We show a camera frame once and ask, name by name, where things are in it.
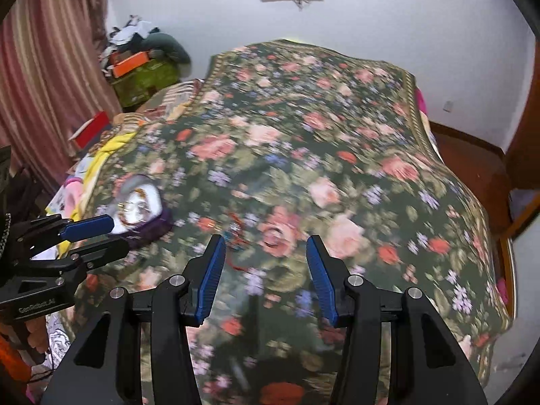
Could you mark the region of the pile of white clothes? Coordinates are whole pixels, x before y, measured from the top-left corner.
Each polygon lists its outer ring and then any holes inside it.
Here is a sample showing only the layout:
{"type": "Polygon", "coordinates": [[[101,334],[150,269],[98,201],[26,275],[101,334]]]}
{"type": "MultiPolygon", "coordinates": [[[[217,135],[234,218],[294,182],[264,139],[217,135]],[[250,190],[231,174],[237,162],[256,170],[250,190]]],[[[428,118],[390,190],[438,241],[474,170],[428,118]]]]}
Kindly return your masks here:
{"type": "Polygon", "coordinates": [[[122,27],[115,27],[109,34],[109,43],[120,47],[129,44],[133,39],[146,39],[152,33],[159,33],[160,29],[154,23],[139,16],[131,16],[122,27]]]}

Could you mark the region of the green cardboard box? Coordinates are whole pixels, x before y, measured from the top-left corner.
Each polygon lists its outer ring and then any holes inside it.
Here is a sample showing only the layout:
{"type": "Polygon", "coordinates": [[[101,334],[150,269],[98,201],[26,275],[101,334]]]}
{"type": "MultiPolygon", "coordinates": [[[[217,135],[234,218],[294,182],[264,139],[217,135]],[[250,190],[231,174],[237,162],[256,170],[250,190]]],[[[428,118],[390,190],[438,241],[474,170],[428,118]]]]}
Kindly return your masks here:
{"type": "Polygon", "coordinates": [[[168,59],[151,59],[118,79],[111,85],[123,109],[148,101],[158,91],[178,83],[178,66],[168,59]]]}

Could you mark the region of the purple heart-shaped tin box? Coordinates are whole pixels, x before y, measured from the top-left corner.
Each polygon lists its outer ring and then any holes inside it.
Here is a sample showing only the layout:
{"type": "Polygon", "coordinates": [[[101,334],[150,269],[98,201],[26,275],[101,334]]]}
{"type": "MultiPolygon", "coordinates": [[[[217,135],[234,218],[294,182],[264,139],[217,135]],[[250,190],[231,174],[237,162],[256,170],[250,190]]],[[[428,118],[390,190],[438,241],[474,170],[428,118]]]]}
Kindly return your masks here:
{"type": "Polygon", "coordinates": [[[157,183],[143,174],[131,175],[122,183],[105,213],[114,221],[111,235],[126,240],[131,250],[157,241],[174,225],[157,183]]]}

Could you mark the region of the orange shoe box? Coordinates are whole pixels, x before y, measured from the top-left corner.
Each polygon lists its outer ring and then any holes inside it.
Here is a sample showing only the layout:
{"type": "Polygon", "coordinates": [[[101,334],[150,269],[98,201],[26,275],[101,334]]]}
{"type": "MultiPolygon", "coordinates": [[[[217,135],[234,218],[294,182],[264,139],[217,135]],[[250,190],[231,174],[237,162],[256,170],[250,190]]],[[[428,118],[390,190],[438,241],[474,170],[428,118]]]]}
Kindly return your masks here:
{"type": "Polygon", "coordinates": [[[146,51],[135,53],[129,58],[118,61],[113,65],[113,77],[115,77],[116,79],[121,78],[130,71],[133,71],[148,62],[149,58],[146,51]]]}

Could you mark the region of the striped patchwork quilt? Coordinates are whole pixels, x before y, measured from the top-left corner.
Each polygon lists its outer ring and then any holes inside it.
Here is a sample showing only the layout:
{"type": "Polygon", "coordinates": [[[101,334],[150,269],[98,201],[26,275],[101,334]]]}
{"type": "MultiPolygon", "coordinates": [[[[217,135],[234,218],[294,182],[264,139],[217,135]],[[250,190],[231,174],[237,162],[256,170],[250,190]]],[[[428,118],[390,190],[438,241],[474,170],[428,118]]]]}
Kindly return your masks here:
{"type": "Polygon", "coordinates": [[[178,117],[196,97],[203,83],[203,79],[192,79],[170,85],[155,93],[140,106],[114,116],[113,125],[140,126],[160,120],[167,121],[170,115],[178,117]]]}

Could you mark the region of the striped pink curtain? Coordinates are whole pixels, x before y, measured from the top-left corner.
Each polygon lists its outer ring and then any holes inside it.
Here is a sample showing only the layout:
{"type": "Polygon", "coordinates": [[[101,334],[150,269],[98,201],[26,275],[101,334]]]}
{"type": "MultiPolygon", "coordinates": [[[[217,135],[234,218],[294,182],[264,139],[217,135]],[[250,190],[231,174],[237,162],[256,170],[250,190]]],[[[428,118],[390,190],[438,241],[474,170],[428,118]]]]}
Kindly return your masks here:
{"type": "Polygon", "coordinates": [[[53,192],[72,166],[72,133],[121,111],[99,57],[107,0],[16,0],[1,22],[1,143],[53,192]]]}

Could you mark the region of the floral green bedspread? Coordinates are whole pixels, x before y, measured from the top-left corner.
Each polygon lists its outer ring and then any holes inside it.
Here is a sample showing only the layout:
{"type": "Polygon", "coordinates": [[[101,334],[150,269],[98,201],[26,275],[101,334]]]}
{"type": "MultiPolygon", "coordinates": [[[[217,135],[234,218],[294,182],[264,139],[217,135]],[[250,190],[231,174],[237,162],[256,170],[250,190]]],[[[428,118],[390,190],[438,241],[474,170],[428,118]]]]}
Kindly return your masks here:
{"type": "Polygon", "coordinates": [[[377,287],[419,287],[486,384],[510,325],[487,217],[430,142],[415,90],[392,64],[284,40],[214,56],[186,110],[100,171],[84,218],[144,174],[174,226],[87,277],[59,316],[67,335],[109,290],[154,288],[219,233],[229,252],[211,316],[188,332],[203,402],[324,404],[345,334],[319,315],[305,257],[319,235],[377,287]]]}

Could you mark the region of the white wall socket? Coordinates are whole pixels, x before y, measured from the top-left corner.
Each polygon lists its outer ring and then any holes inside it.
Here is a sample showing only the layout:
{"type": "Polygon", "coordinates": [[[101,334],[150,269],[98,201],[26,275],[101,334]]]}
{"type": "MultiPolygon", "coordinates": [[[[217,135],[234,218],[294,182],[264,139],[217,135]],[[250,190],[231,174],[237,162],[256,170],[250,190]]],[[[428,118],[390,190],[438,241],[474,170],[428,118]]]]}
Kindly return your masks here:
{"type": "Polygon", "coordinates": [[[445,112],[452,112],[454,103],[452,101],[446,101],[443,105],[443,110],[445,112]]]}

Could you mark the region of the red white box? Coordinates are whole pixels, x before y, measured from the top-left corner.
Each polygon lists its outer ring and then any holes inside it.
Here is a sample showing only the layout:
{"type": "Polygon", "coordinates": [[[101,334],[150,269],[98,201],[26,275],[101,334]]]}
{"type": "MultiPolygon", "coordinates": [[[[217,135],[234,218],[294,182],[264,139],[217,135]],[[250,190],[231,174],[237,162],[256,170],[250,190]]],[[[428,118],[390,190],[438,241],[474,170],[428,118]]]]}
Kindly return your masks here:
{"type": "Polygon", "coordinates": [[[94,142],[110,126],[111,122],[107,112],[97,112],[93,118],[86,121],[72,134],[68,142],[77,150],[82,150],[94,142]]]}

